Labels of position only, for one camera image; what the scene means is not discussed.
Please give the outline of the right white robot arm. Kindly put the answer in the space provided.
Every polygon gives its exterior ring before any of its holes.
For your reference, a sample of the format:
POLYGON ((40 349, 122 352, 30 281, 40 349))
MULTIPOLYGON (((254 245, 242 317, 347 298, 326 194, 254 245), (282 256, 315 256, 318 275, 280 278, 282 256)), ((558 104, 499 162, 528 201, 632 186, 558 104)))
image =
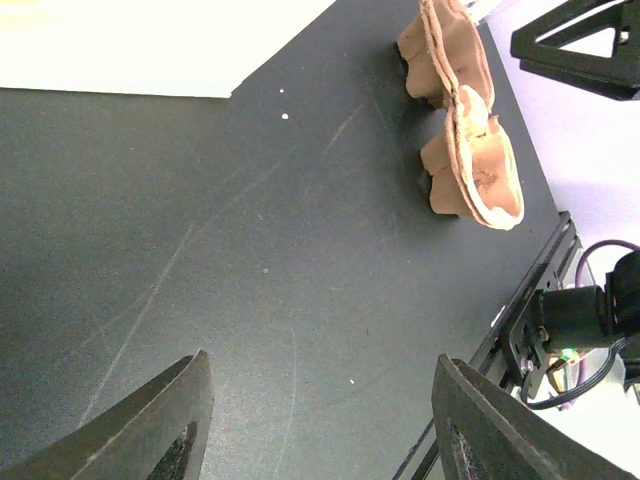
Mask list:
MULTIPOLYGON (((514 31, 510 54, 522 70, 616 101, 639 98, 639 4, 636 1, 566 1, 514 31), (607 57, 566 50, 605 28, 614 31, 607 57)), ((533 410, 569 403, 598 385, 617 355, 639 332, 639 249, 631 247, 606 286, 539 291, 532 300, 547 352, 606 348, 604 364, 576 387, 531 404, 533 410)))

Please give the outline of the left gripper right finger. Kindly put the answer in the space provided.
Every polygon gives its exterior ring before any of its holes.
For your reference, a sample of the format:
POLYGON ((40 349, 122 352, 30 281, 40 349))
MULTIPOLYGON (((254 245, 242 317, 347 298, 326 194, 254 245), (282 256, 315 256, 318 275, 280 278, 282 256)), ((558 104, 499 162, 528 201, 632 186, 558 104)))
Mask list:
POLYGON ((632 479, 462 360, 438 357, 431 396, 447 479, 632 479))

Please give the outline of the brown pulp cup carrier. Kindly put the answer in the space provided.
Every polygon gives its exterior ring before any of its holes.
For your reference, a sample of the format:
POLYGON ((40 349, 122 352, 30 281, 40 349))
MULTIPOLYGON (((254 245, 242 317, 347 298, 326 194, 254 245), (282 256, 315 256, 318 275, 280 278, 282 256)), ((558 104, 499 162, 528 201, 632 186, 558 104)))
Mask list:
POLYGON ((454 92, 443 133, 423 146, 420 158, 431 177, 435 213, 471 217, 503 231, 522 222, 524 199, 511 140, 470 86, 454 92))

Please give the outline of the right small circuit board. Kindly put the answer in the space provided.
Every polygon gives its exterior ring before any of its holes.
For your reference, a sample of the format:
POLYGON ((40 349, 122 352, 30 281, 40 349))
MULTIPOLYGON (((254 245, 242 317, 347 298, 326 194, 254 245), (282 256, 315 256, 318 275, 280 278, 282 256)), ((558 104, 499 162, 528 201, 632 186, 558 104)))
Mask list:
POLYGON ((584 357, 583 352, 563 349, 559 356, 550 358, 545 375, 556 393, 565 393, 586 381, 584 357))

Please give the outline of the brown paper bag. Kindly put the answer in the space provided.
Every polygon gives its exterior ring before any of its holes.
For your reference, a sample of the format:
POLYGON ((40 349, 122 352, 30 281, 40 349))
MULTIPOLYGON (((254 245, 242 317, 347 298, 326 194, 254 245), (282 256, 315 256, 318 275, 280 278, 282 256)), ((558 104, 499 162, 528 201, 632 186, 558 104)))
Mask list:
POLYGON ((228 98, 328 1, 4 1, 1 85, 228 98))

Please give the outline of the black mounting rail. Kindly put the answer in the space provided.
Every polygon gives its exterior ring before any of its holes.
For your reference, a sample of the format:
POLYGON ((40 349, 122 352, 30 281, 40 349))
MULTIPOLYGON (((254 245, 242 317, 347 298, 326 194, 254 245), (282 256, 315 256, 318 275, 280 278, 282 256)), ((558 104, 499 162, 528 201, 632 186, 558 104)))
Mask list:
MULTIPOLYGON (((558 289, 580 247, 577 230, 567 212, 525 275, 516 293, 499 313, 495 325, 470 362, 465 362, 511 395, 515 386, 528 389, 544 376, 544 336, 533 316, 532 300, 539 291, 558 289)), ((441 465, 434 415, 399 467, 398 479, 426 479, 441 465)))

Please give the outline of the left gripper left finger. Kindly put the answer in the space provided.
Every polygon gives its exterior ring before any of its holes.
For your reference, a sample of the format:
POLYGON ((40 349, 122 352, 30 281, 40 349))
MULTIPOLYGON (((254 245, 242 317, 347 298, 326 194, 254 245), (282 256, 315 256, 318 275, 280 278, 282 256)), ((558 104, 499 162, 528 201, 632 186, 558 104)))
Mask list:
POLYGON ((188 355, 3 479, 197 479, 213 413, 208 354, 188 355))

